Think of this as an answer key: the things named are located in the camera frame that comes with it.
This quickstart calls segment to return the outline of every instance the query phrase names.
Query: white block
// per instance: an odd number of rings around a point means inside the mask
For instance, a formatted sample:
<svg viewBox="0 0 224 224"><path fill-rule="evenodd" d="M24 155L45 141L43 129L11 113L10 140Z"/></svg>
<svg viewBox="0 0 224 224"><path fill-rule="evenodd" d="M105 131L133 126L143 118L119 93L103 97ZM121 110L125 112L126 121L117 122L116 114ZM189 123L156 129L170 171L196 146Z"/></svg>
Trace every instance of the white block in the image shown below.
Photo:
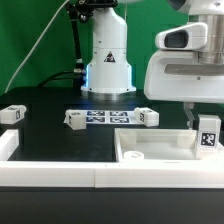
<svg viewBox="0 0 224 224"><path fill-rule="evenodd" d="M65 121L73 130L86 129L86 115L82 110L67 110Z"/></svg>
<svg viewBox="0 0 224 224"><path fill-rule="evenodd" d="M197 159L216 155L218 152L221 120L218 116L199 115Z"/></svg>
<svg viewBox="0 0 224 224"><path fill-rule="evenodd" d="M0 111L1 124L15 124L24 118L25 112L25 106L11 105Z"/></svg>
<svg viewBox="0 0 224 224"><path fill-rule="evenodd" d="M18 130L7 130L0 137L0 161L7 161L18 145Z"/></svg>
<svg viewBox="0 0 224 224"><path fill-rule="evenodd" d="M145 124L147 127L159 125L159 113L151 110L148 107L135 108L134 110L136 120Z"/></svg>

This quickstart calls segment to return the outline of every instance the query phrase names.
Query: green screen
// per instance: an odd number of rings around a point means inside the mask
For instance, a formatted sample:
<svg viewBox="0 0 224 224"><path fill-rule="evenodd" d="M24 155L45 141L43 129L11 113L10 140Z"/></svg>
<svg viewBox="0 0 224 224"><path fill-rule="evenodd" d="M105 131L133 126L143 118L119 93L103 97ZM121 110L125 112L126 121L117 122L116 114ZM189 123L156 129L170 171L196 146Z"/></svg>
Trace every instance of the green screen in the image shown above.
<svg viewBox="0 0 224 224"><path fill-rule="evenodd" d="M0 7L0 94L11 76L56 12L62 0L1 0ZM175 12L166 0L143 0L119 4L115 11L128 24L127 59L133 67L133 85L143 89L148 61L156 51L155 35L183 25L186 15ZM92 57L92 21L79 23L81 50L85 64ZM75 67L75 51L69 16L62 10L19 72L11 88L36 86L47 77ZM54 86L71 86L55 81Z"/></svg>

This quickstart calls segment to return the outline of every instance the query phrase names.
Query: white plastic box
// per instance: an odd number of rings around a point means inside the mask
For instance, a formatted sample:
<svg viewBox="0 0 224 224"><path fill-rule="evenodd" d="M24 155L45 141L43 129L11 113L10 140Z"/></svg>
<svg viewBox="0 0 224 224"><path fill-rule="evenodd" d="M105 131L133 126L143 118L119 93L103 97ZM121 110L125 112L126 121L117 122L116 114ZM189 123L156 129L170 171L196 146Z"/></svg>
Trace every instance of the white plastic box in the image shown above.
<svg viewBox="0 0 224 224"><path fill-rule="evenodd" d="M194 130L115 129L115 150L118 162L199 160L197 131ZM203 159L224 161L223 146L219 143L217 154L208 154Z"/></svg>

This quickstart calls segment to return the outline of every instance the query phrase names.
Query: small white block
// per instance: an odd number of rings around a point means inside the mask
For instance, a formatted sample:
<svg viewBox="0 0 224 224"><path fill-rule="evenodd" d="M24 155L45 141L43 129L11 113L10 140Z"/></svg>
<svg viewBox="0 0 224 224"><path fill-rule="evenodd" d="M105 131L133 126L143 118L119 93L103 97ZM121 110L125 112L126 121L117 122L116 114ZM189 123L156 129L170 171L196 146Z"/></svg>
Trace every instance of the small white block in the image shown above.
<svg viewBox="0 0 224 224"><path fill-rule="evenodd" d="M82 110L67 110L64 123L73 130L86 129L86 115Z"/></svg>
<svg viewBox="0 0 224 224"><path fill-rule="evenodd" d="M143 123L147 127L159 125L159 113L151 110L148 107L135 108L134 110L136 120Z"/></svg>
<svg viewBox="0 0 224 224"><path fill-rule="evenodd" d="M217 154L221 120L218 116L199 115L196 157L203 159Z"/></svg>
<svg viewBox="0 0 224 224"><path fill-rule="evenodd" d="M11 105L0 111L1 124L15 124L24 118L25 112L25 106Z"/></svg>

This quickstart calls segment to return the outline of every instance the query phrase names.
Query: black cable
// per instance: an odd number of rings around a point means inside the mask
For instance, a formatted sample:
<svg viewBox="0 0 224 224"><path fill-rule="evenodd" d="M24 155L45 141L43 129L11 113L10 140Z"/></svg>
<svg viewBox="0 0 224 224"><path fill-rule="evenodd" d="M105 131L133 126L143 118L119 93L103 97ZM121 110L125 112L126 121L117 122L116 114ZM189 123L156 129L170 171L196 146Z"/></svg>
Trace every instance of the black cable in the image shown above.
<svg viewBox="0 0 224 224"><path fill-rule="evenodd" d="M65 6L72 25L73 39L75 44L75 55L76 55L76 68L84 68L84 64L82 61L81 47L79 41L79 31L78 31L78 12L75 6L71 3L67 3Z"/></svg>
<svg viewBox="0 0 224 224"><path fill-rule="evenodd" d="M48 77L47 79L45 79L44 81L42 81L41 83L39 83L37 85L37 87L43 87L47 82L49 82L50 80L62 76L62 75L66 75L66 74L74 74L74 71L63 71L63 72L58 72L50 77Z"/></svg>
<svg viewBox="0 0 224 224"><path fill-rule="evenodd" d="M74 77L74 78L53 78L53 79L49 79L47 80L43 85L42 87L47 84L48 82L51 82L51 81L58 81L58 80L74 80L76 78L79 78L79 77Z"/></svg>

